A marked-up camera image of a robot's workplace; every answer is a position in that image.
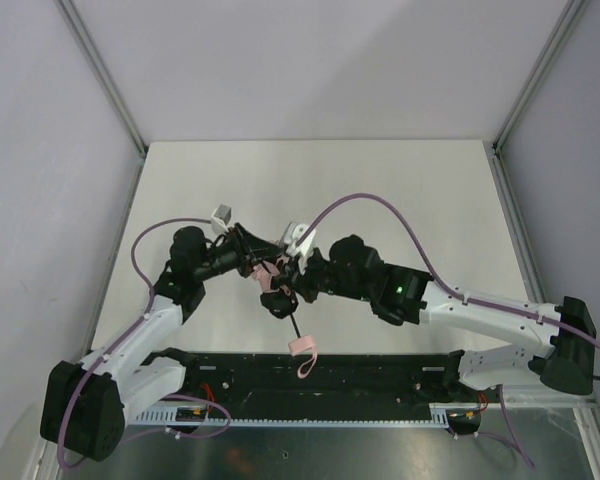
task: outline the white plastic part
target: white plastic part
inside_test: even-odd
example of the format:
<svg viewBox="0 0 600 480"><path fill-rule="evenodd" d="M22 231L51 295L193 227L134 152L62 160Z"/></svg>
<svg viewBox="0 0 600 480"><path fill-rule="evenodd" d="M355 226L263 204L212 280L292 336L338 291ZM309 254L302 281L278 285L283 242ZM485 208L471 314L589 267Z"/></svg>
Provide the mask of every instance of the white plastic part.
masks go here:
<svg viewBox="0 0 600 480"><path fill-rule="evenodd" d="M229 231L231 221L231 207L220 205L211 214L211 230L216 235L222 235Z"/></svg>
<svg viewBox="0 0 600 480"><path fill-rule="evenodd" d="M553 320L560 320L560 315L552 304L518 302L477 292L470 293L466 298L493 301L528 310L530 314L539 312ZM547 358L554 350L550 340L552 336L558 335L558 327L546 323L539 324L535 320L513 313L479 307L471 303L464 304L462 300L449 298L449 295L433 282L427 285L422 300L427 302L427 307L420 311L422 324L444 325L497 338L524 348L531 356Z"/></svg>
<svg viewBox="0 0 600 480"><path fill-rule="evenodd" d="M134 372L138 369L145 358L157 345L168 335L175 332L182 325L182 308L174 305L170 298L157 295L154 299L153 308L149 312L149 319L143 321L140 326L127 337L108 360L101 364L96 370L96 375L104 373L111 374L113 380L118 384L118 391L121 396L125 395L125 390L131 381ZM115 342L122 333L135 323L128 325L112 337L103 347L94 350L82 360L82 369L88 370L91 365L100 357L109 346Z"/></svg>
<svg viewBox="0 0 600 480"><path fill-rule="evenodd" d="M121 392L125 423L130 422L166 395L177 392L184 383L186 368L171 358L158 357L138 367Z"/></svg>
<svg viewBox="0 0 600 480"><path fill-rule="evenodd" d="M538 375L529 370L533 355L515 345L484 350L468 351L462 356L458 367L459 380L474 390L485 390L495 385L532 385L538 383Z"/></svg>
<svg viewBox="0 0 600 480"><path fill-rule="evenodd" d="M287 226L287 229L282 236L282 242L287 246L287 255L292 258L298 258L298 267L300 273L304 273L307 266L307 260L313 253L314 239L316 236L316 230L314 229L309 236L301 243L298 244L298 240L309 228L306 223L295 223L292 222Z"/></svg>

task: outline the gray floor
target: gray floor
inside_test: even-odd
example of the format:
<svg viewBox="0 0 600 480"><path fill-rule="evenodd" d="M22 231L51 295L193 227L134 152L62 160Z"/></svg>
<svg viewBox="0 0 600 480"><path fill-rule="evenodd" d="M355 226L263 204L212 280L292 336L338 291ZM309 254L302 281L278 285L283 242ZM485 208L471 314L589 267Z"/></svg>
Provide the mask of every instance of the gray floor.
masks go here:
<svg viewBox="0 0 600 480"><path fill-rule="evenodd" d="M211 440L163 434L135 440L102 463L88 462L66 480L399 480L592 479L570 409L512 411L536 463L493 440L454 441L443 430L413 428L231 428ZM140 427L130 428L130 433ZM499 409L482 431L506 434Z"/></svg>

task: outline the white wall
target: white wall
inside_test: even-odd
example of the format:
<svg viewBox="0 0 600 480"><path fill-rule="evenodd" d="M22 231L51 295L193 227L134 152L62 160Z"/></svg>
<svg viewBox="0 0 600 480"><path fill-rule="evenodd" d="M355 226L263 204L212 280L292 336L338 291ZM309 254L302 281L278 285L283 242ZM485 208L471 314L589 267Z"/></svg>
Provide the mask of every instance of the white wall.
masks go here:
<svg viewBox="0 0 600 480"><path fill-rule="evenodd" d="M600 0L588 7L505 160L550 299L586 300L600 338ZM596 391L600 401L600 384Z"/></svg>
<svg viewBox="0 0 600 480"><path fill-rule="evenodd" d="M0 1L0 447L84 341L134 157L54 3Z"/></svg>
<svg viewBox="0 0 600 480"><path fill-rule="evenodd" d="M567 0L77 0L146 141L493 140Z"/></svg>

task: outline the pink strap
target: pink strap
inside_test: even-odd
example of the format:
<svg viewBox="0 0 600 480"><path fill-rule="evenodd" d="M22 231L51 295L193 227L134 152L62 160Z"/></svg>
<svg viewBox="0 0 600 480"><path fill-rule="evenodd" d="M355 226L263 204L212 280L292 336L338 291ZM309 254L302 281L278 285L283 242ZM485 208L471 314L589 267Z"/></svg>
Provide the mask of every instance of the pink strap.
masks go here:
<svg viewBox="0 0 600 480"><path fill-rule="evenodd" d="M316 341L313 338L313 335L305 335L304 337L300 337L297 340L289 343L289 351L291 352L292 357L300 355L306 351L311 351L311 358L298 368L298 378L307 378L311 373L311 370L313 370L314 365L318 361L318 349L316 348ZM305 372L303 369L307 365L309 365L309 368Z"/></svg>

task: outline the white tabletop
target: white tabletop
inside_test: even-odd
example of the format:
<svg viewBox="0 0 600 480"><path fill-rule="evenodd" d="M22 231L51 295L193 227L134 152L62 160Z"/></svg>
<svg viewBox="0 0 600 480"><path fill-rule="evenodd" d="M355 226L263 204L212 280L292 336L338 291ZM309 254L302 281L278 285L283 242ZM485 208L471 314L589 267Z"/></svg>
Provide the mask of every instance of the white tabletop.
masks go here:
<svg viewBox="0 0 600 480"><path fill-rule="evenodd" d="M479 141L159 142L151 145L100 314L93 348L135 320L148 293L129 251L147 226L172 217L204 217L219 204L253 234L279 239L289 221L310 223L327 205L353 192L380 195L411 222L449 282L526 299L523 280ZM158 278L173 233L169 225L141 243L138 260ZM205 227L208 236L211 229ZM383 260L424 269L406 232L379 204L354 200L318 227L317 246L355 233ZM205 284L206 297L187 323L157 348L190 351L288 352L290 321L272 317L256 282L237 273ZM446 353L502 343L469 332L388 325L369 305L320 296L301 303L296 318L322 353Z"/></svg>

